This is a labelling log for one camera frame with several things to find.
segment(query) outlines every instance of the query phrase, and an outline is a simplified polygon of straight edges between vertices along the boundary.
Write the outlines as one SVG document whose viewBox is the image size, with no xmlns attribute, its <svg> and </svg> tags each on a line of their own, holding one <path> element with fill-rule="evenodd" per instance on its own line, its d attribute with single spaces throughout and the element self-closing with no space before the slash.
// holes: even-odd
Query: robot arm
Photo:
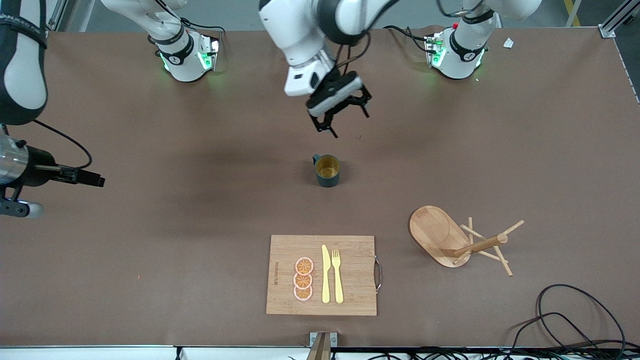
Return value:
<svg viewBox="0 0 640 360">
<path fill-rule="evenodd" d="M 103 186 L 100 175 L 56 163 L 47 151 L 12 138 L 6 125 L 34 121 L 47 103 L 44 79 L 45 0 L 0 3 L 0 215 L 38 217 L 42 206 L 19 200 L 23 186 L 49 180 Z M 13 189 L 7 197 L 7 189 Z"/>
<path fill-rule="evenodd" d="M 355 72 L 340 75 L 325 37 L 353 46 L 399 0 L 260 0 L 259 14 L 276 46 L 285 54 L 289 73 L 285 93 L 311 95 L 307 111 L 318 131 L 331 128 L 333 115 L 350 104 L 365 115 L 371 99 Z M 487 39 L 495 28 L 494 12 L 522 20 L 536 11 L 541 0 L 463 0 L 465 11 L 457 30 L 449 28 L 426 42 L 428 62 L 446 76 L 465 78 L 480 64 Z M 362 91 L 361 97 L 352 94 Z M 317 117 L 324 113 L 324 121 Z"/>
<path fill-rule="evenodd" d="M 333 116 L 349 105 L 365 106 L 371 99 L 356 72 L 341 75 L 325 37 L 353 46 L 398 0 L 260 0 L 259 15 L 289 63 L 288 96 L 310 95 L 307 112 L 316 129 L 329 130 Z M 362 91 L 360 97 L 353 94 Z M 324 114 L 324 120 L 318 117 Z"/>
<path fill-rule="evenodd" d="M 2 124 L 24 125 L 31 122 L 47 104 L 44 24 L 44 0 L 0 2 Z"/>
<path fill-rule="evenodd" d="M 219 43 L 189 30 L 173 11 L 187 0 L 102 0 L 109 10 L 142 27 L 160 49 L 165 69 L 178 81 L 200 79 L 215 66 Z"/>
<path fill-rule="evenodd" d="M 259 14 L 285 54 L 288 96 L 313 94 L 335 65 L 325 37 L 355 45 L 398 0 L 260 0 Z"/>
<path fill-rule="evenodd" d="M 484 54 L 486 41 L 495 29 L 495 13 L 524 20 L 540 6 L 541 0 L 464 0 L 465 8 L 456 29 L 447 28 L 427 39 L 427 62 L 445 76 L 464 79 L 473 73 Z"/>
</svg>

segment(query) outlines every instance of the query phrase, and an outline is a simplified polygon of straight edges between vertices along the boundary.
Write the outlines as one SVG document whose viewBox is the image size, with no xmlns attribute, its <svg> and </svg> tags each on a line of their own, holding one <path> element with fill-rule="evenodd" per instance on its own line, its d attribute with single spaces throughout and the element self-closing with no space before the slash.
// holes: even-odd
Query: wooden block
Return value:
<svg viewBox="0 0 640 360">
<path fill-rule="evenodd" d="M 335 302 L 335 275 L 329 270 L 331 301 L 322 303 L 322 245 L 329 253 L 340 250 L 340 277 L 344 302 Z M 293 295 L 296 260 L 306 256 L 314 262 L 313 295 L 307 301 Z M 269 257 L 267 314 L 376 316 L 378 299 L 374 281 L 373 236 L 272 235 Z"/>
</svg>

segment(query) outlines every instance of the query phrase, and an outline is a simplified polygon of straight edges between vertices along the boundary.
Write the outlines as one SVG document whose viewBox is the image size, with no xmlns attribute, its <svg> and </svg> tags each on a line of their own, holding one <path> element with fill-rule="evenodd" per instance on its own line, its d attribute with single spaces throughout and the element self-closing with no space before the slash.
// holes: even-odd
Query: metal handle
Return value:
<svg viewBox="0 0 640 360">
<path fill-rule="evenodd" d="M 378 286 L 376 287 L 376 294 L 380 291 L 380 288 L 382 287 L 382 265 L 380 265 L 380 261 L 378 261 L 378 256 L 374 256 L 373 257 L 376 261 L 376 263 L 374 264 L 374 266 L 378 266 Z"/>
</svg>

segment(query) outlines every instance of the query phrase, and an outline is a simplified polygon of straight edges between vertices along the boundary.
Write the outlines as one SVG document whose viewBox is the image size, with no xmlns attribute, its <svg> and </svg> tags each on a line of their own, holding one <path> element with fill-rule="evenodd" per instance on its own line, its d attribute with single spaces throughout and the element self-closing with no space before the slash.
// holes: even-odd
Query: yellow knife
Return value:
<svg viewBox="0 0 640 360">
<path fill-rule="evenodd" d="M 331 258 L 329 257 L 329 250 L 326 249 L 325 245 L 322 245 L 322 268 L 322 302 L 329 304 L 329 301 L 331 301 L 329 296 L 329 269 L 331 268 Z"/>
</svg>

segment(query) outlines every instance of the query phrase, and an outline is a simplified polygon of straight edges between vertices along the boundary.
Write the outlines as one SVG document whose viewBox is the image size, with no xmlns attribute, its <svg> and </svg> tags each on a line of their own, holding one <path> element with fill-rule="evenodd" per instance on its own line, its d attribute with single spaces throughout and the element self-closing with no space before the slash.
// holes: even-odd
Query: metal frame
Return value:
<svg viewBox="0 0 640 360">
<path fill-rule="evenodd" d="M 318 334 L 320 334 L 320 332 L 310 332 L 309 333 L 309 346 L 312 347 L 314 346 L 314 341 L 316 340 Z M 327 334 L 329 334 L 329 340 L 331 341 L 331 347 L 337 347 L 338 346 L 338 333 L 337 332 L 327 332 Z"/>
<path fill-rule="evenodd" d="M 53 9 L 53 13 L 51 14 L 51 18 L 47 21 L 47 27 L 49 30 L 58 30 L 60 26 L 60 19 L 67 8 L 67 4 L 68 0 L 58 0 L 56 7 Z"/>
<path fill-rule="evenodd" d="M 623 2 L 616 11 L 607 18 L 607 20 L 604 20 L 602 24 L 598 25 L 600 36 L 602 38 L 616 37 L 614 31 L 633 14 L 639 5 L 640 0 L 625 0 L 625 2 Z"/>
<path fill-rule="evenodd" d="M 322 353 L 326 354 L 326 343 L 323 343 Z M 342 360 L 367 360 L 380 354 L 392 354 L 401 360 L 410 360 L 409 354 L 420 354 L 421 357 L 429 357 L 434 353 L 435 347 L 329 347 L 332 355 L 338 354 L 337 359 Z M 541 350 L 540 348 L 518 347 L 522 350 L 532 352 Z M 115 345 L 115 346 L 33 346 L 33 347 L 2 347 L 0 346 L 0 357 L 6 360 L 112 360 L 112 359 L 135 359 L 135 360 L 155 360 L 155 359 L 180 359 L 180 360 L 282 360 L 293 358 L 304 360 L 305 357 L 313 355 L 311 359 L 318 358 L 318 351 L 312 353 L 309 347 L 208 347 L 208 346 L 185 346 L 174 347 L 167 345 Z M 455 348 L 466 354 L 469 360 L 482 360 L 488 355 L 496 354 L 495 360 L 531 360 L 532 357 L 525 354 L 510 356 L 508 359 L 504 355 L 504 348 L 476 347 L 476 348 Z M 608 354 L 617 355 L 618 349 L 602 349 Z M 634 352 L 625 352 L 626 355 L 634 355 Z M 583 360 L 576 355 L 564 355 L 566 360 Z"/>
</svg>

